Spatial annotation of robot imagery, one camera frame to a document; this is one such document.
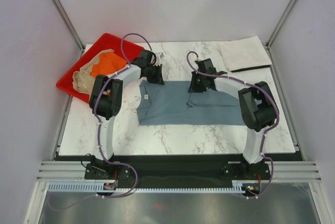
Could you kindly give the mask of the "grey-blue t-shirt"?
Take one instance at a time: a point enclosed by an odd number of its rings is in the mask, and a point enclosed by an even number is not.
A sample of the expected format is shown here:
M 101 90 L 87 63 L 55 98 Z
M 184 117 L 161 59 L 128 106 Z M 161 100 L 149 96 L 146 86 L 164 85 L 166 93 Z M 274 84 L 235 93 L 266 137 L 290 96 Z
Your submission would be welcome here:
M 208 89 L 189 93 L 188 81 L 167 81 L 164 85 L 142 81 L 139 124 L 157 125 L 236 125 L 243 126 L 237 98 Z

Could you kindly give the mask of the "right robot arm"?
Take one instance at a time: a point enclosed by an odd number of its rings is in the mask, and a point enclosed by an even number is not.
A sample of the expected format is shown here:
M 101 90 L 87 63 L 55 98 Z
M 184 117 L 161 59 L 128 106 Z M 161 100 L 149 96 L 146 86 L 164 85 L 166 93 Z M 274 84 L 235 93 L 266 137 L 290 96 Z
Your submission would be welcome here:
M 238 99 L 241 117 L 247 127 L 247 140 L 239 163 L 224 163 L 224 175 L 232 180 L 269 180 L 272 160 L 265 156 L 267 133 L 279 123 L 279 110 L 267 82 L 251 84 L 227 72 L 218 72 L 211 59 L 196 60 L 190 92 L 212 89 Z

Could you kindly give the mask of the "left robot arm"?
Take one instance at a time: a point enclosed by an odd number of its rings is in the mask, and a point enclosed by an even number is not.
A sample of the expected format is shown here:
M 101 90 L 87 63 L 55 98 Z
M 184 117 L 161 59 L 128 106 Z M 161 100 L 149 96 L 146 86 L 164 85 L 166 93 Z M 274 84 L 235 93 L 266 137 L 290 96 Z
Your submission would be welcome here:
M 113 74 L 99 74 L 94 82 L 89 106 L 96 120 L 97 147 L 86 165 L 86 180 L 117 178 L 120 164 L 114 164 L 113 129 L 120 112 L 122 92 L 130 83 L 146 78 L 148 82 L 163 85 L 162 64 L 155 53 L 141 50 L 139 56 Z

